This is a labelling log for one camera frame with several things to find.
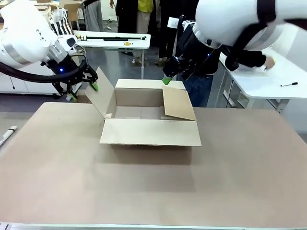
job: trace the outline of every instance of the beige table surface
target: beige table surface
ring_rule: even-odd
[[[0,157],[0,221],[306,227],[307,146],[284,119],[195,114],[202,147],[109,146],[93,105],[45,103]]]

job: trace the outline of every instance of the open cardboard box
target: open cardboard box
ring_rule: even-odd
[[[187,91],[180,81],[119,79],[97,70],[99,91],[85,95],[105,118],[100,144],[201,146]]]

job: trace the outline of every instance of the person's hand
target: person's hand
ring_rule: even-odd
[[[110,7],[113,9],[114,8],[114,1],[113,0],[110,0]]]
[[[272,57],[268,56],[267,59],[265,60],[265,70],[267,69],[272,69],[275,66],[275,61]]]

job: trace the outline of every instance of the white cabinet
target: white cabinet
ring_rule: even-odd
[[[77,65],[79,65],[79,60],[77,57],[73,57],[73,60],[77,63]],[[54,75],[53,71],[48,69],[46,66],[41,66],[40,62],[25,66],[20,70],[38,75]],[[13,77],[11,79],[9,76],[0,73],[0,93],[59,94],[51,83],[35,83],[23,81]],[[77,84],[74,92],[77,91],[80,86],[80,83]]]
[[[27,93],[28,89],[23,80],[10,78],[0,73],[0,92],[4,93]]]
[[[53,94],[58,93],[51,83],[35,83],[25,81],[29,93],[32,94]]]

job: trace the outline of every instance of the jeans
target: jeans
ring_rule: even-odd
[[[179,81],[182,81],[180,75],[177,75]],[[184,86],[189,94],[193,107],[207,107],[210,96],[213,75],[209,77],[191,75],[186,81],[183,81]]]

